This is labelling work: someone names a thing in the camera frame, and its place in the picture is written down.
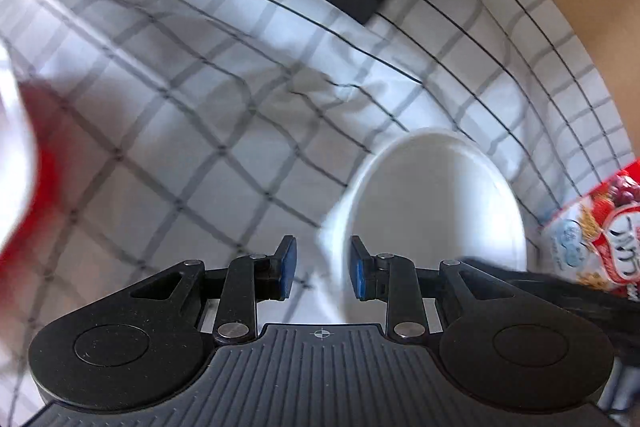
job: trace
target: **cereal box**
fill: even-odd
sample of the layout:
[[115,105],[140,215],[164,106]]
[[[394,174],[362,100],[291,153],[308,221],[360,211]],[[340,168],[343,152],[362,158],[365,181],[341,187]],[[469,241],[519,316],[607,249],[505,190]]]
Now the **cereal box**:
[[558,277],[638,301],[640,161],[559,212],[542,241]]

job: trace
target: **white bowl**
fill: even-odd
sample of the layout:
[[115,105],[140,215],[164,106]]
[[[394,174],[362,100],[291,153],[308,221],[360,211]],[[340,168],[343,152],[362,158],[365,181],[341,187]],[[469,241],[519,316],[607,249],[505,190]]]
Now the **white bowl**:
[[351,235],[372,255],[395,253],[420,268],[459,257],[527,268],[522,218],[508,182],[471,140],[448,130],[408,133],[373,156],[320,233],[330,266],[328,306],[345,322],[384,323],[384,303],[353,296]]

